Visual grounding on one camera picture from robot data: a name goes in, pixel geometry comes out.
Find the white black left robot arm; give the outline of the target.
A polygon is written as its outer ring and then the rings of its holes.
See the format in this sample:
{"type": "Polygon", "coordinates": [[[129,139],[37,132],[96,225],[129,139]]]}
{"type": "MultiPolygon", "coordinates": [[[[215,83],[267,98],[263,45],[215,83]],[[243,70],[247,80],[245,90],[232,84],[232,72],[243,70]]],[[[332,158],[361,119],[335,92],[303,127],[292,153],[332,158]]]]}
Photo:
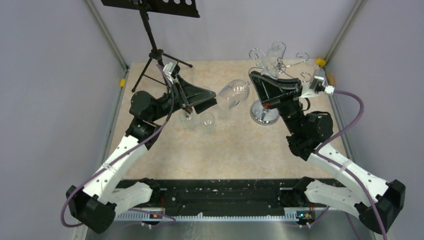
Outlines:
{"type": "Polygon", "coordinates": [[[164,77],[168,92],[156,98],[141,90],[130,99],[133,116],[118,146],[102,166],[79,186],[66,192],[65,207],[71,215],[97,234],[104,233],[123,212],[160,202],[159,185],[149,178],[116,189],[127,171],[157,141],[161,131],[178,110],[197,114],[216,105],[216,93],[185,81],[180,75],[164,77]]]}

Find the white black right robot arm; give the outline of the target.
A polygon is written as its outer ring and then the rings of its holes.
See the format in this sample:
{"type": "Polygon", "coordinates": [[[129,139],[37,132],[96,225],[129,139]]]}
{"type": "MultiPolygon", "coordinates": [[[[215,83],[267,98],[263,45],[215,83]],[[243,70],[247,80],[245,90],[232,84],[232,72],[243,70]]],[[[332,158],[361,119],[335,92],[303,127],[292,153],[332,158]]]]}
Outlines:
{"type": "Polygon", "coordinates": [[[301,99],[337,92],[325,75],[312,77],[307,83],[258,71],[252,71],[249,78],[262,109],[277,111],[287,127],[286,139],[291,153],[331,174],[342,184],[335,187],[303,177],[293,188],[294,202],[299,206],[323,204],[343,211],[386,239],[404,207],[406,187],[397,179],[387,181],[373,175],[337,151],[331,142],[339,134],[333,131],[330,113],[305,113],[301,99]]]}

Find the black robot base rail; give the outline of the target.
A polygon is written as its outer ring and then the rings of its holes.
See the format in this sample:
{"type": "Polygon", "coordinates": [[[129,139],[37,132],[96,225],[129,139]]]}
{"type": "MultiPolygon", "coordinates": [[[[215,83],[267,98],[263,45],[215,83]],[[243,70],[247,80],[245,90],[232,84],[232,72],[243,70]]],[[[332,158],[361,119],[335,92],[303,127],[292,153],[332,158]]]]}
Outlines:
{"type": "Polygon", "coordinates": [[[326,206],[302,200],[283,179],[149,179],[153,194],[134,210],[159,212],[177,221],[288,221],[311,224],[326,206]]]}

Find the ribbed clear wine glass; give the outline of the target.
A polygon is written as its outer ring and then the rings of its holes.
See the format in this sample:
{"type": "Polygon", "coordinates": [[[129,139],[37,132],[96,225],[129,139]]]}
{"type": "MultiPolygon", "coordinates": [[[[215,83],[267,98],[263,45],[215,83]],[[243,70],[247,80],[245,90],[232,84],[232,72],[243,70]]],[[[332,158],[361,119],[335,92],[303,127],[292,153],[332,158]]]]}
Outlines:
{"type": "Polygon", "coordinates": [[[196,114],[194,112],[188,113],[181,110],[178,117],[183,129],[192,131],[196,128],[196,114]]]}

